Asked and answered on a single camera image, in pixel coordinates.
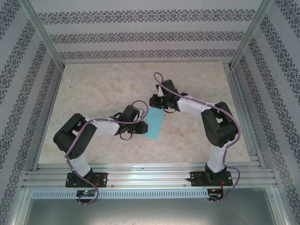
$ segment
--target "beige tabletop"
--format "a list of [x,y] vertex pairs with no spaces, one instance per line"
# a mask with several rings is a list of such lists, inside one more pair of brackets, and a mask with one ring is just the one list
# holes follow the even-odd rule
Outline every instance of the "beige tabletop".
[[[68,64],[60,83],[39,163],[65,163],[53,142],[55,133],[75,113],[108,118],[137,99],[149,102],[157,93],[154,72],[172,79],[179,92],[210,103],[226,102],[237,117],[222,62]],[[135,106],[145,108],[138,103]],[[184,112],[165,114],[158,140],[133,135],[95,136],[85,153],[89,163],[196,163],[207,162],[210,142],[202,119]],[[228,162],[249,161],[243,136],[233,146]]]

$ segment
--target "gray floor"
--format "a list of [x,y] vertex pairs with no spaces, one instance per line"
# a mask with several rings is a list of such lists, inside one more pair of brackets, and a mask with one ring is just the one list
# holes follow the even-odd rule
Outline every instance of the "gray floor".
[[32,200],[26,225],[272,225],[264,189],[236,189],[219,204],[207,199]]

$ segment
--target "patterned wallpaper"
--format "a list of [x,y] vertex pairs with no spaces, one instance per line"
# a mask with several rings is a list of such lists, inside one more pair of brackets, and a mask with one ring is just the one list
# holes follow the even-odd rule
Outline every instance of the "patterned wallpaper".
[[261,0],[32,0],[65,63],[230,62]]
[[235,68],[264,160],[300,224],[300,1],[274,0]]
[[0,0],[0,224],[32,169],[61,72],[17,0]]

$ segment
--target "blue towel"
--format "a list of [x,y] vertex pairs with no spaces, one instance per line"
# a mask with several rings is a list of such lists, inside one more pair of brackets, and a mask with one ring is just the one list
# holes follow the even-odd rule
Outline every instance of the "blue towel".
[[149,107],[149,111],[146,117],[148,132],[142,134],[143,137],[152,138],[154,140],[158,139],[161,125],[163,124],[164,114],[165,113],[162,109]]

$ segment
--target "enclosure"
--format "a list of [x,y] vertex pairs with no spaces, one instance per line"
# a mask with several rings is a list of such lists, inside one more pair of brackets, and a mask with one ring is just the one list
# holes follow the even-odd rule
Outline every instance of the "enclosure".
[[[300,224],[299,0],[0,4],[0,224]],[[54,135],[75,113],[149,103],[155,72],[227,103],[242,131],[226,157],[237,186],[217,203],[210,193],[232,186],[192,185],[211,154],[203,121],[165,113],[157,138],[91,139],[87,162],[107,176],[79,205],[92,188],[65,187]]]

